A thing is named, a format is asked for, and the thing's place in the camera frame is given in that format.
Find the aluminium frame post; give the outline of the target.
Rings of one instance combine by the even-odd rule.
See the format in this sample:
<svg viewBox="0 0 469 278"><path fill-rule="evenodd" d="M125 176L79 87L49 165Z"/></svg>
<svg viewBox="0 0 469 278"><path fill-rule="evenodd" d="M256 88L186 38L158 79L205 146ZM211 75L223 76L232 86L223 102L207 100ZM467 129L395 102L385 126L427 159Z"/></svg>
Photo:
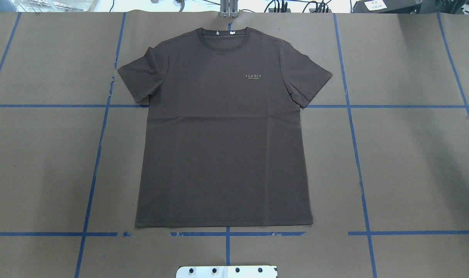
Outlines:
<svg viewBox="0 0 469 278"><path fill-rule="evenodd" d="M221 18L236 18L238 15L238 0L220 0Z"/></svg>

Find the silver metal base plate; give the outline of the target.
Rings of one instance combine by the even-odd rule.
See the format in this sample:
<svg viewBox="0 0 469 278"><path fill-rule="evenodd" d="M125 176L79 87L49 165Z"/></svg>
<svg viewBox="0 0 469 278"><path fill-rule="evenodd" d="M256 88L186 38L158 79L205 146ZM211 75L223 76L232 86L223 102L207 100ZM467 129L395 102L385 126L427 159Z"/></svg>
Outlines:
<svg viewBox="0 0 469 278"><path fill-rule="evenodd" d="M277 278L276 266L186 266L178 268L176 278Z"/></svg>

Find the dark brown t-shirt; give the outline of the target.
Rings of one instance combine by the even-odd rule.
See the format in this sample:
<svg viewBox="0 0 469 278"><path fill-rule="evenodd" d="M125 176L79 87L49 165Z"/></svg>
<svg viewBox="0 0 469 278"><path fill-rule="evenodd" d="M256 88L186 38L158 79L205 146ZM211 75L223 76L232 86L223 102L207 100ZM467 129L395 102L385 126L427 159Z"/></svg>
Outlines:
<svg viewBox="0 0 469 278"><path fill-rule="evenodd" d="M333 74L252 28L199 28L118 70L148 102L136 228L312 225L301 111Z"/></svg>

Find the black box with white label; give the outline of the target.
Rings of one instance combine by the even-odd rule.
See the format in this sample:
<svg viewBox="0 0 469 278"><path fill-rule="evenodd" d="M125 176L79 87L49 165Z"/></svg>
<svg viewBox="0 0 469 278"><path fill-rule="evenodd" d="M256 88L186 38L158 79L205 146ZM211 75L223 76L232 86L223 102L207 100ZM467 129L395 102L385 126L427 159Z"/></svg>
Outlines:
<svg viewBox="0 0 469 278"><path fill-rule="evenodd" d="M352 7L353 14L414 14L421 0L360 0Z"/></svg>

